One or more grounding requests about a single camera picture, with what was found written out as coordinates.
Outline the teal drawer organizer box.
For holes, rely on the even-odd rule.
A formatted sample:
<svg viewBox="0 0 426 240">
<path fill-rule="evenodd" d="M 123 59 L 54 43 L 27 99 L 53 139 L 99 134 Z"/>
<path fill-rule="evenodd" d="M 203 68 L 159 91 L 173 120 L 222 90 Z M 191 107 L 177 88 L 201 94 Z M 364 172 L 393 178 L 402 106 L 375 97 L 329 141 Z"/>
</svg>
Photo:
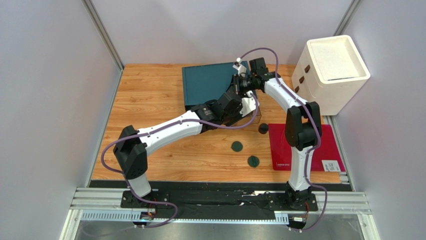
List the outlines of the teal drawer organizer box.
<svg viewBox="0 0 426 240">
<path fill-rule="evenodd" d="M 238 73 L 233 62 L 186 66 L 181 69 L 184 109 L 219 99 Z"/>
</svg>

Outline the black round jar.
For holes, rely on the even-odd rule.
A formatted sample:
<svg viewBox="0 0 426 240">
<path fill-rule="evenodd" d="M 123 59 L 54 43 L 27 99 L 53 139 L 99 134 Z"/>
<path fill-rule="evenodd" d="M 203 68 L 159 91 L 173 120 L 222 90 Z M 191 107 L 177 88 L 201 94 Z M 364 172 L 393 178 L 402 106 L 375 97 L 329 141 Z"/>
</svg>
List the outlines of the black round jar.
<svg viewBox="0 0 426 240">
<path fill-rule="evenodd" d="M 269 125 L 267 123 L 261 123 L 258 127 L 258 132 L 262 135 L 267 134 L 269 131 Z"/>
</svg>

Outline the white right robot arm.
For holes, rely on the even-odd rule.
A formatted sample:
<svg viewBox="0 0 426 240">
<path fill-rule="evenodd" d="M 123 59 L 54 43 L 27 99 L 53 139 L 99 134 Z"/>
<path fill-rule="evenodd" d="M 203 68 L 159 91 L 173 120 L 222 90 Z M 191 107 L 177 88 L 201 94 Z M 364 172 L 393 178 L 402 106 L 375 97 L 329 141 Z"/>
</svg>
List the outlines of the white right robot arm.
<svg viewBox="0 0 426 240">
<path fill-rule="evenodd" d="M 249 61 L 249 68 L 237 58 L 233 68 L 237 70 L 232 77 L 237 93 L 251 95 L 261 90 L 286 113 L 284 135 L 291 147 L 291 173 L 286 183 L 285 203 L 288 208 L 298 210 L 313 198 L 310 175 L 314 151 L 321 144 L 320 107 L 315 101 L 299 97 L 276 71 L 269 71 L 263 58 Z"/>
</svg>

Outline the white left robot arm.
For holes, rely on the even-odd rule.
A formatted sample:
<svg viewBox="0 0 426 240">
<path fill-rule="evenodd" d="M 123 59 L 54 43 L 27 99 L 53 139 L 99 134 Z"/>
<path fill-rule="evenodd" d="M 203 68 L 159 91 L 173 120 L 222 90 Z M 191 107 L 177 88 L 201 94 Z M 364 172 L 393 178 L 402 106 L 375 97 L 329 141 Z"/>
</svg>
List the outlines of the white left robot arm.
<svg viewBox="0 0 426 240">
<path fill-rule="evenodd" d="M 234 124 L 249 114 L 257 115 L 260 103 L 249 90 L 242 95 L 227 91 L 218 100 L 193 106 L 184 114 L 158 125 L 135 129 L 125 127 L 119 138 L 106 148 L 113 148 L 128 191 L 138 203 L 157 205 L 147 177 L 148 157 L 160 148 L 186 137 L 216 129 L 235 130 L 246 127 Z"/>
</svg>

